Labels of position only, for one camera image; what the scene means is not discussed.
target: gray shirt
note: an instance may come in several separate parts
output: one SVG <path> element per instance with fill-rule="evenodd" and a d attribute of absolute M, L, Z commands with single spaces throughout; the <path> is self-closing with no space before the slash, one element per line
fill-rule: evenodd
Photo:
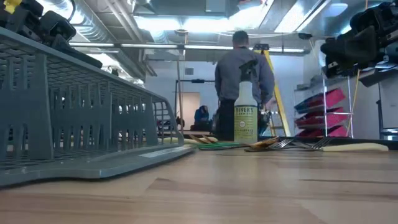
<path fill-rule="evenodd" d="M 253 97 L 258 103 L 267 103 L 274 93 L 274 74 L 265 56 L 249 49 L 234 49 L 228 52 L 218 63 L 215 72 L 216 91 L 220 101 L 236 100 L 239 96 L 239 83 L 244 63 L 257 59 L 257 75 L 252 75 Z"/>

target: ladder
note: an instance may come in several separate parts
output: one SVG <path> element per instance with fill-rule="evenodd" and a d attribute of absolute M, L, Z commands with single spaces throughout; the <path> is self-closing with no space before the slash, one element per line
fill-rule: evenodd
<path fill-rule="evenodd" d="M 272 72 L 274 71 L 274 67 L 272 66 L 271 58 L 269 56 L 269 45 L 268 44 L 256 44 L 253 48 L 253 51 L 258 54 L 262 54 L 268 61 L 269 66 L 271 67 Z M 285 137 L 290 137 L 290 129 L 289 124 L 287 122 L 285 108 L 282 103 L 282 97 L 280 95 L 278 83 L 275 80 L 275 88 L 274 88 L 274 97 L 277 102 L 278 111 L 272 111 L 271 118 L 269 121 L 269 128 L 272 136 L 280 136 L 280 132 L 278 130 L 282 130 Z"/>

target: ceiling light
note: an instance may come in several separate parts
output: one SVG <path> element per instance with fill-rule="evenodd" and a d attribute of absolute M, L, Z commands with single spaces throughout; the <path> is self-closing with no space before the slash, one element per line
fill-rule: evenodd
<path fill-rule="evenodd" d="M 304 49 L 283 49 L 279 47 L 270 47 L 269 52 L 275 53 L 304 53 Z"/>
<path fill-rule="evenodd" d="M 72 47 L 114 47 L 114 44 L 108 43 L 86 43 L 86 42 L 70 42 Z"/>
<path fill-rule="evenodd" d="M 303 30 L 312 20 L 313 18 L 315 18 L 315 16 L 317 16 L 319 14 L 319 12 L 322 11 L 322 9 L 324 9 L 329 3 L 331 2 L 331 0 L 326 0 L 324 3 L 322 3 L 317 10 L 315 10 L 310 17 L 308 17 L 298 28 L 297 28 L 297 32 L 300 32 L 301 30 Z"/>
<path fill-rule="evenodd" d="M 296 2 L 282 19 L 282 22 L 276 27 L 275 32 L 290 33 L 297 29 L 304 29 L 311 20 L 321 12 L 330 0 L 318 0 L 317 3 L 306 14 L 303 5 Z"/>
<path fill-rule="evenodd" d="M 185 49 L 195 49 L 195 50 L 232 50 L 233 47 L 228 46 L 206 46 L 206 45 L 186 45 Z"/>
<path fill-rule="evenodd" d="M 117 54 L 119 52 L 120 52 L 120 50 L 95 50 L 95 49 L 93 49 L 93 50 L 88 51 L 89 54 L 102 54 L 102 53 Z"/>
<path fill-rule="evenodd" d="M 142 49 L 177 49 L 175 44 L 121 44 L 121 47 L 132 47 Z"/>
<path fill-rule="evenodd" d="M 282 22 L 276 27 L 275 32 L 293 32 L 295 31 L 302 21 L 305 19 L 304 8 L 300 3 L 294 6 L 287 12 Z"/>
<path fill-rule="evenodd" d="M 189 32 L 223 32 L 234 30 L 227 18 L 222 19 L 205 19 L 205 18 L 189 18 L 183 28 Z"/>
<path fill-rule="evenodd" d="M 240 10 L 229 18 L 236 29 L 253 29 L 261 26 L 274 0 L 264 1 L 260 6 Z"/>
<path fill-rule="evenodd" d="M 134 18 L 138 28 L 148 31 L 181 29 L 181 25 L 176 18 L 144 18 L 141 16 L 135 16 Z"/>

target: metal pole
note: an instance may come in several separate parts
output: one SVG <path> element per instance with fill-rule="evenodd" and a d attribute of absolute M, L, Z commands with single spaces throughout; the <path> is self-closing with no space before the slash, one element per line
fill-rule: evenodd
<path fill-rule="evenodd" d="M 347 77 L 348 80 L 348 99 L 349 99 L 349 112 L 351 113 L 349 116 L 349 121 L 351 122 L 351 126 L 349 127 L 351 129 L 351 138 L 354 138 L 354 129 L 353 129 L 353 106 L 351 104 L 351 82 L 350 78 Z"/>
<path fill-rule="evenodd" d="M 182 113 L 182 94 L 181 94 L 181 76 L 180 76 L 180 59 L 177 60 L 177 78 L 178 78 L 178 98 L 180 100 L 180 119 L 181 119 L 181 134 L 184 134 L 184 119 Z"/>
<path fill-rule="evenodd" d="M 323 112 L 325 114 L 325 137 L 328 137 L 328 109 L 326 108 L 326 92 L 328 87 L 325 83 L 325 78 L 323 78 Z"/>
<path fill-rule="evenodd" d="M 296 90 L 294 90 L 293 91 L 293 107 L 296 105 L 296 93 L 297 93 Z M 293 108 L 293 110 L 294 110 L 294 115 L 293 115 L 293 125 L 294 125 L 293 134 L 295 136 L 296 135 L 296 128 L 297 128 L 297 125 L 296 125 L 297 110 L 295 108 Z"/>
<path fill-rule="evenodd" d="M 174 92 L 174 116 L 177 117 L 177 85 L 179 81 L 175 81 L 175 92 Z"/>

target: spray bottle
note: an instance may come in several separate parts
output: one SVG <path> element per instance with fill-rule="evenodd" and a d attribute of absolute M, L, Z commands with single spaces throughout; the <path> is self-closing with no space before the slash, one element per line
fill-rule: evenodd
<path fill-rule="evenodd" d="M 257 63 L 257 60 L 251 60 L 239 67 L 242 74 L 241 83 L 239 84 L 239 97 L 234 104 L 234 141 L 242 144 L 254 144 L 258 138 L 258 108 L 257 101 L 253 97 L 251 82 L 252 75 L 256 75 L 254 66 Z"/>

